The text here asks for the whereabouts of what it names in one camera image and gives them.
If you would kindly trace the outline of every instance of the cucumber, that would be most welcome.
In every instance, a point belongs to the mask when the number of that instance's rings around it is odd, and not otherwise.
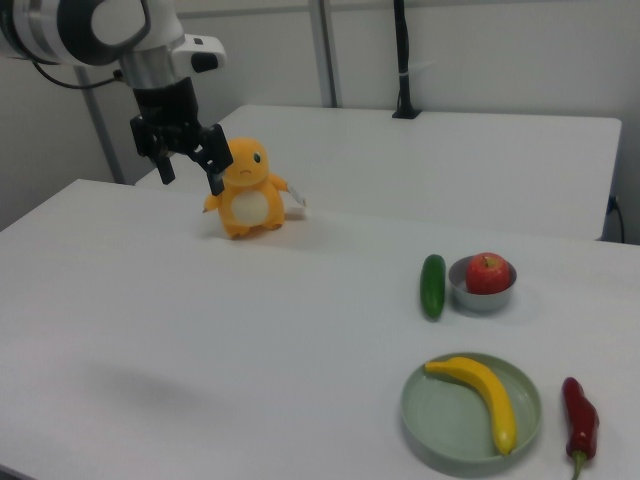
[[[444,308],[444,277],[446,267],[440,255],[429,255],[420,274],[420,302],[425,313],[438,318]]]

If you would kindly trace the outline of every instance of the red apple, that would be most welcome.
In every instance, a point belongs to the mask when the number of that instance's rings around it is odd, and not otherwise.
[[[509,288],[509,264],[500,255],[490,252],[474,256],[467,267],[467,290],[476,295],[500,293]]]

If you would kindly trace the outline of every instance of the white wall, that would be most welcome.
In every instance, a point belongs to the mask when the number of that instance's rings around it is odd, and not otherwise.
[[[375,6],[381,2],[330,3],[339,102],[395,109],[393,11]],[[640,1],[447,3],[424,0],[419,5],[438,6],[406,11],[410,62],[433,62],[411,76],[414,104],[621,119],[613,191],[621,197],[627,241],[640,244]],[[617,236],[611,217],[605,238]]]
[[[69,67],[48,67],[77,83]],[[0,230],[78,178],[112,181],[82,93],[0,59]]]
[[[203,125],[221,120],[244,104],[323,106],[326,100],[306,1],[270,2],[277,8],[265,6],[260,13],[256,13],[256,1],[239,2],[234,10],[208,2],[216,5],[216,11],[202,13],[210,10],[205,3],[177,2],[188,33],[217,37],[227,51],[224,69],[194,77]],[[90,78],[106,78],[116,67],[94,69]],[[129,120],[138,114],[133,94],[122,86],[119,90],[96,90],[94,95],[125,181],[135,183],[151,165],[138,157],[131,135]]]

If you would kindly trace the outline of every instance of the green plate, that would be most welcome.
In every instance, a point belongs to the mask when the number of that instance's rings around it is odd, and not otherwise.
[[[420,366],[402,391],[402,419],[413,450],[430,467],[458,477],[500,472],[518,461],[532,445],[542,421],[540,395],[518,368],[479,353],[452,353],[434,358],[467,357],[495,373],[509,394],[516,416],[518,443],[508,456],[493,444],[491,417],[482,397],[452,377],[427,373]]]

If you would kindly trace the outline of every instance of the charmander plush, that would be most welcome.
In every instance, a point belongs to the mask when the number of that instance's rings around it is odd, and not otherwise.
[[[284,224],[280,192],[287,182],[269,173],[269,157],[264,146],[253,138],[229,142],[233,164],[225,171],[224,191],[209,195],[204,211],[218,210],[222,225],[231,238],[239,238],[253,227],[276,230]]]

